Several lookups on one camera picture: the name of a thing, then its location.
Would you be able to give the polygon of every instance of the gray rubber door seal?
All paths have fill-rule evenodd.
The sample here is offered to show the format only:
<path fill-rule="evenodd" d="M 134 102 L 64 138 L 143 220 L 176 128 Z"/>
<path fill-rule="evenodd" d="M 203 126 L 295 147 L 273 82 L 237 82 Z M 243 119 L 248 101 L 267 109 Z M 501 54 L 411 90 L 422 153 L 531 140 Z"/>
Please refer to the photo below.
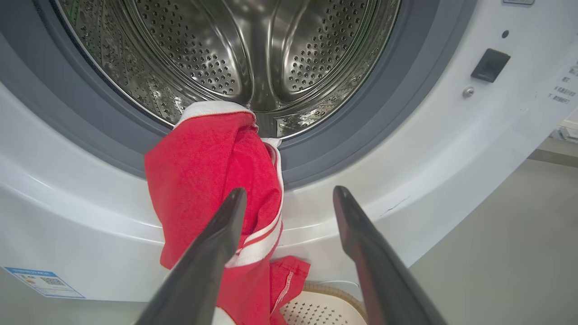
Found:
<path fill-rule="evenodd" d="M 318 127 L 280 147 L 286 187 L 355 162 L 419 105 L 444 71 L 476 0 L 402 0 L 388 45 L 364 85 Z M 143 155 L 170 129 L 115 92 L 66 34 L 51 0 L 0 11 L 0 82 L 72 142 L 144 177 Z"/>

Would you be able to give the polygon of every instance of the qr code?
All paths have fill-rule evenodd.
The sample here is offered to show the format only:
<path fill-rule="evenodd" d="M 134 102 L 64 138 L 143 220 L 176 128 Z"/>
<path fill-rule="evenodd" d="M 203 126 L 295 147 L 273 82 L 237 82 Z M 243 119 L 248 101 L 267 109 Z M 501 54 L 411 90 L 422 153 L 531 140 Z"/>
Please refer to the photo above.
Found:
<path fill-rule="evenodd" d="M 44 282 L 48 283 L 49 285 L 53 285 L 53 286 L 64 286 L 65 284 L 62 283 L 60 280 L 58 279 L 54 279 L 54 278 L 43 278 L 40 277 Z"/>

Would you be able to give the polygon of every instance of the blue and white sticker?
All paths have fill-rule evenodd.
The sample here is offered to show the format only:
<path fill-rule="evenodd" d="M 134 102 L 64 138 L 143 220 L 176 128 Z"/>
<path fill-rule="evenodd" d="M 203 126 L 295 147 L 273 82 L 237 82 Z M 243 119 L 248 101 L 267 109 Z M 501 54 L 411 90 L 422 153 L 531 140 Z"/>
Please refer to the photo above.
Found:
<path fill-rule="evenodd" d="M 52 272 L 13 267 L 5 267 L 4 269 L 45 297 L 85 299 L 83 295 Z"/>

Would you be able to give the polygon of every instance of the scratch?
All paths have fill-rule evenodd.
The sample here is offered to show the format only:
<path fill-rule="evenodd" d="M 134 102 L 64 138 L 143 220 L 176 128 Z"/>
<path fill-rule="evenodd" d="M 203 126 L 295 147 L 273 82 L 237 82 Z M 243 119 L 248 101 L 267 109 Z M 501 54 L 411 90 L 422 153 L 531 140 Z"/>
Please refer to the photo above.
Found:
<path fill-rule="evenodd" d="M 389 211 L 397 208 L 398 205 L 400 205 L 401 203 L 404 203 L 404 202 L 405 202 L 407 199 L 409 199 L 410 197 L 412 197 L 412 196 L 410 195 L 410 196 L 404 198 L 403 200 L 401 200 L 401 201 L 400 201 L 399 203 L 397 203 L 396 205 L 394 205 L 394 206 L 392 206 L 391 208 L 387 209 L 387 210 L 386 210 L 384 213 L 382 213 L 379 217 L 385 216 L 385 215 L 387 214 L 387 212 L 389 212 Z"/>

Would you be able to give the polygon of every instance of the screw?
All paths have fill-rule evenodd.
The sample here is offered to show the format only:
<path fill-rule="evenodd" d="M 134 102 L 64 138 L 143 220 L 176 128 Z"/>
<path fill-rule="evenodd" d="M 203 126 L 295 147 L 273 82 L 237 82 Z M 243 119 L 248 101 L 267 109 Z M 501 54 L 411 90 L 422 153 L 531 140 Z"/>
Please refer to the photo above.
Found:
<path fill-rule="evenodd" d="M 475 92 L 474 88 L 472 86 L 468 86 L 462 92 L 462 96 L 464 96 L 464 98 L 468 98 L 468 97 L 473 96 L 474 92 Z"/>

